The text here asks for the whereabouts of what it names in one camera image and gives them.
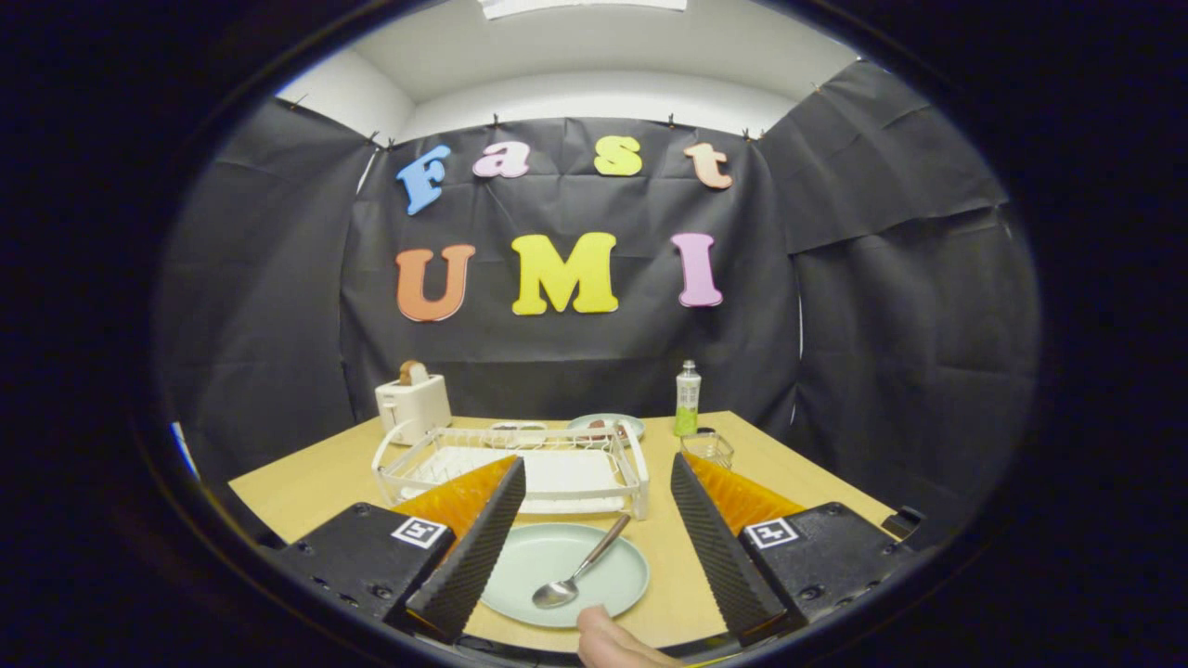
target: hand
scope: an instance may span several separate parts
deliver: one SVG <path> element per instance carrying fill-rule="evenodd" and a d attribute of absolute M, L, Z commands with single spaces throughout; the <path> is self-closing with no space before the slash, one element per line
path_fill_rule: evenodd
<path fill-rule="evenodd" d="M 615 624 L 606 607 L 577 615 L 577 657 L 586 668 L 677 668 L 684 663 L 645 645 Z"/>

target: spoon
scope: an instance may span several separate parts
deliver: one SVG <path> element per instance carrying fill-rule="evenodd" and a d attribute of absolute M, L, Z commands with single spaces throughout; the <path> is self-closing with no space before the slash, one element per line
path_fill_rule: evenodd
<path fill-rule="evenodd" d="M 594 546 L 594 549 L 592 549 L 586 556 L 582 565 L 577 567 L 577 571 L 574 571 L 574 574 L 570 575 L 568 580 L 549 582 L 537 590 L 536 593 L 532 594 L 532 603 L 536 604 L 537 607 L 549 609 L 565 605 L 577 598 L 577 585 L 574 584 L 574 580 L 576 580 L 577 575 L 581 575 L 582 571 L 586 571 L 590 563 L 594 563 L 598 561 L 598 557 L 602 556 L 606 548 L 611 547 L 611 543 L 619 537 L 619 534 L 623 532 L 623 528 L 626 527 L 630 521 L 630 515 L 620 515 L 619 521 L 615 522 L 614 527 L 611 527 L 611 530 L 602 536 L 602 540 L 599 541 L 596 546 Z"/>

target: green liquid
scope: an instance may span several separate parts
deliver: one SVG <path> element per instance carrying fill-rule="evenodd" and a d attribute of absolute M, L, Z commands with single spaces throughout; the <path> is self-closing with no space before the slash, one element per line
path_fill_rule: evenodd
<path fill-rule="evenodd" d="M 677 407 L 676 428 L 672 430 L 677 436 L 688 436 L 697 433 L 697 409 Z"/>

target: letter m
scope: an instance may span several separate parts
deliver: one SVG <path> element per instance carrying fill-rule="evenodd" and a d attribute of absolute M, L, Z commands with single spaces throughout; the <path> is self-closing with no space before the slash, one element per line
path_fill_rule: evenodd
<path fill-rule="evenodd" d="M 577 288 L 574 310 L 609 313 L 619 308 L 611 294 L 611 248 L 615 238 L 605 232 L 587 232 L 577 239 L 568 260 L 562 260 L 552 241 L 543 234 L 529 234 L 512 241 L 520 256 L 520 294 L 512 304 L 518 315 L 541 315 L 548 307 L 541 298 L 541 285 L 552 308 L 564 311 Z"/>

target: letter f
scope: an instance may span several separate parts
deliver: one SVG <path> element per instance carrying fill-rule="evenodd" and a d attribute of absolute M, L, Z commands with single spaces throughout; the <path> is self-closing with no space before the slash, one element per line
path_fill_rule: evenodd
<path fill-rule="evenodd" d="M 448 155 L 449 146 L 441 144 L 397 172 L 397 181 L 403 181 L 404 188 L 409 191 L 409 215 L 441 197 L 442 189 L 434 185 L 434 182 L 440 183 L 446 178 L 446 165 L 441 163 L 441 158 Z"/>

